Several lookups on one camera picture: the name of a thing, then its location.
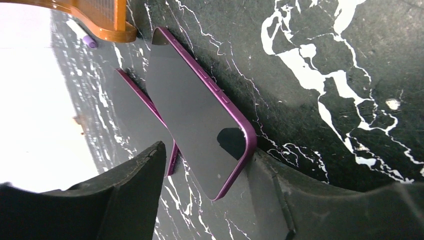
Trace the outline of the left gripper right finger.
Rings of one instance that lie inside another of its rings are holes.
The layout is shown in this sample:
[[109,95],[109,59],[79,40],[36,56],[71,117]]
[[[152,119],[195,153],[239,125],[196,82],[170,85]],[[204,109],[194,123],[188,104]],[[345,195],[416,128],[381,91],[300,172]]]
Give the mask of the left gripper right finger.
[[255,151],[247,179],[261,240],[421,240],[424,185],[357,192],[329,185]]

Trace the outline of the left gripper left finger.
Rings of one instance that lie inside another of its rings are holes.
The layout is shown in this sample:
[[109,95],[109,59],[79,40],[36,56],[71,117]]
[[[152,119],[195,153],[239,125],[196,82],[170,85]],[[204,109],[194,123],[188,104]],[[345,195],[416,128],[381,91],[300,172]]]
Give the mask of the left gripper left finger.
[[134,158],[67,190],[0,186],[3,240],[150,240],[166,166],[158,141]]

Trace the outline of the purple smartphone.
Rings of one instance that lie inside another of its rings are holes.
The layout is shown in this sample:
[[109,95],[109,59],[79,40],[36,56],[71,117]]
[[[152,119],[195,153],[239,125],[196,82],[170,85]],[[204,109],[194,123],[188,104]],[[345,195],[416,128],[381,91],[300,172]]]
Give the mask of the purple smartphone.
[[257,147],[250,121],[165,27],[153,31],[145,84],[204,194],[224,197]]
[[107,82],[117,125],[129,137],[130,146],[141,152],[157,141],[166,149],[164,176],[174,173],[179,149],[150,98],[122,70],[115,69]]

